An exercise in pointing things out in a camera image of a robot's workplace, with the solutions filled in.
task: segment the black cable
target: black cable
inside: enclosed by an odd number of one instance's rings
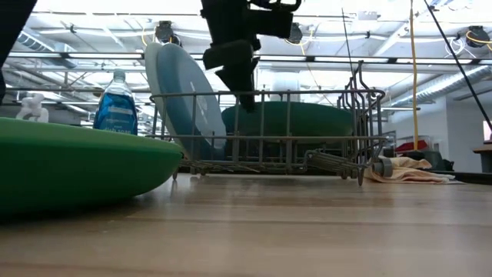
[[[345,25],[345,16],[344,16],[344,7],[341,7],[341,17],[344,20],[344,32],[345,32],[345,43],[347,44],[348,51],[348,62],[351,64],[351,73],[354,74],[354,67],[352,66],[352,56],[351,56],[351,47],[348,44],[348,35],[347,35],[347,26]]]
[[[467,73],[464,71],[463,66],[461,66],[461,63],[460,63],[458,57],[456,56],[456,54],[454,53],[454,50],[451,48],[451,45],[450,45],[449,41],[447,40],[447,37],[444,34],[443,29],[440,27],[440,24],[437,21],[436,15],[434,15],[434,12],[432,11],[432,7],[429,5],[429,3],[427,3],[427,0],[424,0],[424,2],[425,2],[425,5],[427,6],[427,9],[430,12],[430,15],[432,15],[432,19],[434,20],[434,22],[436,23],[437,28],[439,29],[440,35],[442,35],[442,37],[444,39],[444,42],[446,42],[447,47],[450,49],[451,54],[453,55],[454,61],[456,62],[456,65],[460,69],[461,74],[463,74],[464,81],[467,83],[467,86],[470,89],[471,94],[474,96],[475,102],[477,103],[477,106],[480,109],[480,112],[484,116],[485,121],[487,122],[490,130],[492,130],[492,123],[490,123],[490,119],[489,119],[487,113],[485,112],[484,107],[482,106],[482,103],[480,103],[480,99],[478,98],[477,93],[474,90],[474,87],[471,85],[471,82],[470,82],[470,79],[467,76]]]

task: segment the green plate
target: green plate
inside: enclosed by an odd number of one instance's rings
[[[241,135],[259,135],[261,103],[255,112],[247,113],[239,108],[238,131]],[[222,112],[228,133],[234,132],[235,106]],[[286,135],[287,103],[265,102],[264,135]],[[291,134],[293,136],[343,136],[352,133],[350,112],[326,105],[291,103]]]
[[[0,215],[131,198],[181,160],[170,142],[9,118],[0,118],[0,153]]]

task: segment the wooden surface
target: wooden surface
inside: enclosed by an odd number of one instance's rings
[[[492,186],[180,175],[0,226],[0,276],[490,276]]]

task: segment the light blue plate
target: light blue plate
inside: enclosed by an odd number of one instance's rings
[[[197,62],[181,47],[168,43],[158,51],[157,78],[162,94],[210,92],[212,87]],[[196,119],[193,124],[193,97],[170,97],[166,100],[172,135],[226,135],[221,109],[215,95],[196,97]],[[185,155],[195,159],[223,159],[225,139],[197,138],[195,142],[182,138]]]

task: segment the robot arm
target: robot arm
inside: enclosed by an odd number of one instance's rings
[[[233,92],[254,91],[253,71],[259,58],[253,52],[261,48],[256,35],[288,38],[293,15],[301,5],[282,4],[281,0],[201,0],[201,16],[207,20],[211,47],[203,56],[206,69],[223,66],[215,74]],[[250,5],[267,10],[251,10]],[[254,111],[254,96],[239,95],[241,106]]]

